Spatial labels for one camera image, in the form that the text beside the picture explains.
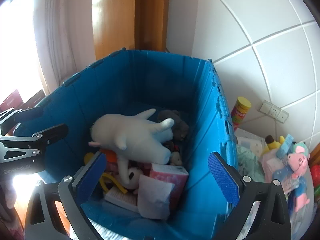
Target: small plush bear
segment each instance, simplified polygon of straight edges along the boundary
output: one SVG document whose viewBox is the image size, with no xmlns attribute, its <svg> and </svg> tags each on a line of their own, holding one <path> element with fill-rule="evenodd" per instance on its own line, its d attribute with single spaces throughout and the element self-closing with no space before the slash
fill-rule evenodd
<svg viewBox="0 0 320 240">
<path fill-rule="evenodd" d="M 180 112 L 177 110 L 162 110 L 158 114 L 158 122 L 171 118 L 174 120 L 174 125 L 171 127 L 173 138 L 176 141 L 183 141 L 189 133 L 189 126 L 180 117 Z"/>
<path fill-rule="evenodd" d="M 170 157 L 170 165 L 182 166 L 182 160 L 179 152 L 172 152 Z"/>
</svg>

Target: yellow toy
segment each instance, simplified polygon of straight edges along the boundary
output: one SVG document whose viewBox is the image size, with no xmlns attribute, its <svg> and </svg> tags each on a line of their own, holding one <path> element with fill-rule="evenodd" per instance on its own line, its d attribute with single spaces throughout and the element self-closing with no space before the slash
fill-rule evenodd
<svg viewBox="0 0 320 240">
<path fill-rule="evenodd" d="M 84 163 L 87 164 L 93 156 L 94 156 L 94 153 L 87 153 L 84 156 Z M 108 193 L 109 191 L 105 184 L 105 179 L 110 179 L 119 188 L 119 190 L 121 190 L 123 194 L 128 193 L 128 191 L 124 187 L 122 187 L 122 185 L 119 183 L 119 181 L 117 181 L 112 175 L 104 172 L 102 173 L 101 178 L 99 179 L 99 182 L 105 193 Z"/>
<path fill-rule="evenodd" d="M 266 144 L 267 146 L 263 149 L 263 152 L 261 155 L 273 150 L 273 149 L 279 149 L 280 146 L 283 144 L 283 142 L 285 141 L 283 136 L 279 137 L 279 141 L 275 141 L 274 138 L 271 135 L 268 135 L 265 138 Z"/>
</svg>

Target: white stuffed animal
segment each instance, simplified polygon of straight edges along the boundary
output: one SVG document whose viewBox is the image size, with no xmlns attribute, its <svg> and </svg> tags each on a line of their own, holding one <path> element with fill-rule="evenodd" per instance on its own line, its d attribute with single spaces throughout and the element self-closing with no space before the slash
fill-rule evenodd
<svg viewBox="0 0 320 240">
<path fill-rule="evenodd" d="M 113 150 L 117 154 L 119 175 L 124 184 L 129 184 L 129 160 L 141 163 L 166 164 L 170 150 L 161 143 L 172 139 L 174 120 L 161 123 L 147 120 L 155 113 L 149 109 L 135 116 L 106 114 L 92 126 L 90 146 Z"/>
<path fill-rule="evenodd" d="M 120 176 L 116 176 L 116 179 L 121 183 L 122 186 L 124 186 L 126 189 L 134 190 L 133 194 L 138 194 L 138 188 L 139 188 L 139 178 L 143 175 L 142 170 L 140 170 L 138 167 L 131 167 L 128 169 L 128 176 L 130 183 L 124 184 L 121 181 Z"/>
</svg>

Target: electrical outlet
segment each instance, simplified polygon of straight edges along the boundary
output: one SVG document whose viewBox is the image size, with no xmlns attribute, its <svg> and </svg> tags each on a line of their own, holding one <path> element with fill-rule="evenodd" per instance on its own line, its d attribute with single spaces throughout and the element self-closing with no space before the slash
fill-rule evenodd
<svg viewBox="0 0 320 240">
<path fill-rule="evenodd" d="M 288 119 L 288 117 L 289 117 L 289 114 L 286 111 L 281 110 L 276 120 L 281 123 L 284 123 L 285 120 Z"/>
<path fill-rule="evenodd" d="M 281 109 L 275 105 L 273 105 L 268 113 L 268 115 L 274 119 L 277 119 L 280 114 Z"/>
<path fill-rule="evenodd" d="M 260 107 L 260 112 L 264 114 L 268 114 L 271 107 L 272 107 L 272 104 L 270 102 L 263 100 L 262 106 Z"/>
</svg>

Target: metal screw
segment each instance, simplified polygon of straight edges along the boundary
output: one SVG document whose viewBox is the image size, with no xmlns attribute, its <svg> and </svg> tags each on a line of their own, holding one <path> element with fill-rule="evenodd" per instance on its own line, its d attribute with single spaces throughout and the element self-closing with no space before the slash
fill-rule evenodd
<svg viewBox="0 0 320 240">
<path fill-rule="evenodd" d="M 242 178 L 245 182 L 250 182 L 251 178 L 249 176 L 243 176 Z"/>
<path fill-rule="evenodd" d="M 70 182 L 70 181 L 72 181 L 72 177 L 71 176 L 65 176 L 63 181 L 64 182 Z"/>
<path fill-rule="evenodd" d="M 34 150 L 34 151 L 32 152 L 33 155 L 38 155 L 39 153 L 40 153 L 39 150 Z"/>
<path fill-rule="evenodd" d="M 273 184 L 275 184 L 276 186 L 280 186 L 280 181 L 275 179 L 275 180 L 273 180 Z"/>
<path fill-rule="evenodd" d="M 37 182 L 36 182 L 36 186 L 40 186 L 42 184 L 42 180 L 38 180 Z"/>
</svg>

